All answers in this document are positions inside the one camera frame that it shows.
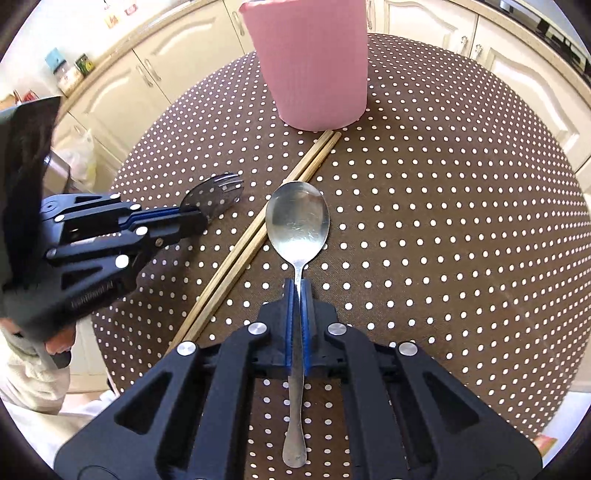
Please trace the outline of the person's left hand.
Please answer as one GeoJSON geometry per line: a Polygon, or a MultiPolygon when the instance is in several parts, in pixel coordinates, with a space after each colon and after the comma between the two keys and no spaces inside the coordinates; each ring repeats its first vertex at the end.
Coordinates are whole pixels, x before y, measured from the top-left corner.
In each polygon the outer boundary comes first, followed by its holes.
{"type": "MultiPolygon", "coordinates": [[[[1,327],[10,335],[22,338],[19,327],[9,318],[0,319],[1,327]]],[[[57,355],[71,350],[76,340],[76,326],[69,325],[60,330],[56,335],[44,342],[44,347],[49,355],[57,355]]]]}

